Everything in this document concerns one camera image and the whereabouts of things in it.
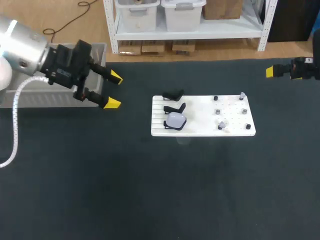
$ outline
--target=white pegboard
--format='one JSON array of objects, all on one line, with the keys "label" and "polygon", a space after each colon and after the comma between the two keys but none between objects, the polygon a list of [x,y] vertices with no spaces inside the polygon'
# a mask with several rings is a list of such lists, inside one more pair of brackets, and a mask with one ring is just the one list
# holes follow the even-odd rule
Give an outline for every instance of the white pegboard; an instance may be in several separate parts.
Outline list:
[{"label": "white pegboard", "polygon": [[[180,101],[164,100],[162,96],[152,98],[151,135],[158,137],[240,137],[254,136],[256,128],[251,114],[248,97],[243,100],[239,95],[220,95],[218,100],[214,96],[182,96]],[[165,129],[164,121],[168,115],[164,112],[164,106],[180,108],[185,103],[183,115],[186,116],[186,124],[181,131]],[[220,122],[226,124],[226,128],[219,130]]]},{"label": "white pegboard", "polygon": [[116,40],[116,25],[114,17],[114,0],[103,0],[106,23],[108,25],[110,43],[113,54],[118,54],[118,41]]},{"label": "white pegboard", "polygon": [[264,51],[266,49],[266,45],[268,42],[268,37],[271,29],[271,25],[274,19],[276,7],[277,7],[278,0],[266,0],[265,1],[265,18],[264,24],[262,29],[262,34],[258,46],[258,51]]}]

